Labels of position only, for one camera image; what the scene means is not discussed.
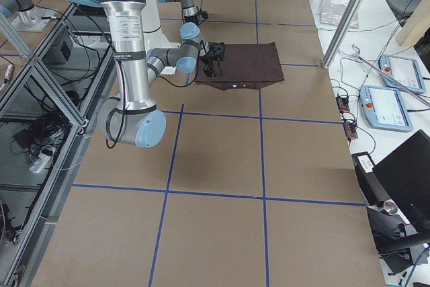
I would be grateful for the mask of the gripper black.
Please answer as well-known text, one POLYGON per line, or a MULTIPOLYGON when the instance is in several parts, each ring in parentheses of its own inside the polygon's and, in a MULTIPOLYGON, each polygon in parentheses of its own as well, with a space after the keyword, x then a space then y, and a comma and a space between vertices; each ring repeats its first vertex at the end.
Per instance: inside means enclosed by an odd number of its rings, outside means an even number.
POLYGON ((216 57, 211 54, 206 54, 204 56, 201 56, 201 61, 204 64, 204 73, 207 77, 215 77, 216 71, 214 69, 214 61, 216 60, 216 57))
POLYGON ((183 17, 183 22, 184 23, 193 23, 196 26, 200 25, 200 19, 199 19, 199 15, 195 14, 195 15, 190 15, 190 16, 184 16, 183 17))

